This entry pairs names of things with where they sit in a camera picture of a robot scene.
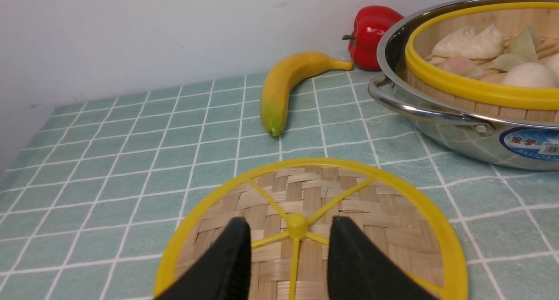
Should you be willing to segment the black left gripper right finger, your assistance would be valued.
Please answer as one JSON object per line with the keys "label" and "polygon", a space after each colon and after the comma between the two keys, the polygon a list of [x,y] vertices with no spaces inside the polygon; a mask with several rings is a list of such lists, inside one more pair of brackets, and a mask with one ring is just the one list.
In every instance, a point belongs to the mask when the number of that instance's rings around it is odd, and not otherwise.
{"label": "black left gripper right finger", "polygon": [[331,300],[435,300],[365,235],[349,217],[330,227],[328,296]]}

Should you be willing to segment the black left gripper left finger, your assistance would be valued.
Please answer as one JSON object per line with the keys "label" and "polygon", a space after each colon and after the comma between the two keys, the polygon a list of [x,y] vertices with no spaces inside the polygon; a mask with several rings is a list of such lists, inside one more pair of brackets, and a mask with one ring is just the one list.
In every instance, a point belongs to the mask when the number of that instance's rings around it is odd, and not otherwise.
{"label": "black left gripper left finger", "polygon": [[247,300],[252,248],[249,224],[232,218],[217,240],[156,300]]}

